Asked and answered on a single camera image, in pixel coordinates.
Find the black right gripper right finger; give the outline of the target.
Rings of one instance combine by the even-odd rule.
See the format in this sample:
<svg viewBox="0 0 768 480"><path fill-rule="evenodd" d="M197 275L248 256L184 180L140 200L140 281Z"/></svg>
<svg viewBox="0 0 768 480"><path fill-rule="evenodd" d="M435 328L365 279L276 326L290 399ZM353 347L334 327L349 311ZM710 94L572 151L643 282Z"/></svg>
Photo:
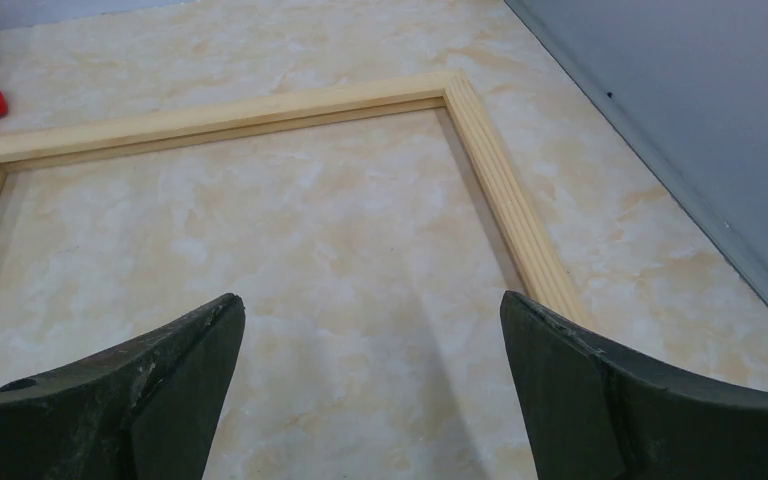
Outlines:
<svg viewBox="0 0 768 480"><path fill-rule="evenodd" d="M698 375L514 291L500 320L542 479L768 479L768 392Z"/></svg>

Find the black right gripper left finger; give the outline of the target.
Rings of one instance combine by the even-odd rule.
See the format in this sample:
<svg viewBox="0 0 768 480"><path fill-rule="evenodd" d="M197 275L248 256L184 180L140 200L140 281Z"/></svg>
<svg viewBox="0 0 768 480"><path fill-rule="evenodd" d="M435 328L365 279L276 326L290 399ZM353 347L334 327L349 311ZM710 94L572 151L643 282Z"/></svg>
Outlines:
<svg viewBox="0 0 768 480"><path fill-rule="evenodd" d="M199 479L245 328L226 293L0 387L0 479Z"/></svg>

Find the light wooden picture frame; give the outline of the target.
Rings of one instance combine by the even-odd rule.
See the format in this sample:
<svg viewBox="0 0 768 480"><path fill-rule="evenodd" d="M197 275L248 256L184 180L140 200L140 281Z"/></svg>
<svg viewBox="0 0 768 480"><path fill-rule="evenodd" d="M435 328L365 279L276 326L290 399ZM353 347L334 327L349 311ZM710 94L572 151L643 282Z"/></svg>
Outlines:
<svg viewBox="0 0 768 480"><path fill-rule="evenodd" d="M0 135L0 195L14 172L443 108L529 297L592 323L509 152L466 74L447 70L77 126Z"/></svg>

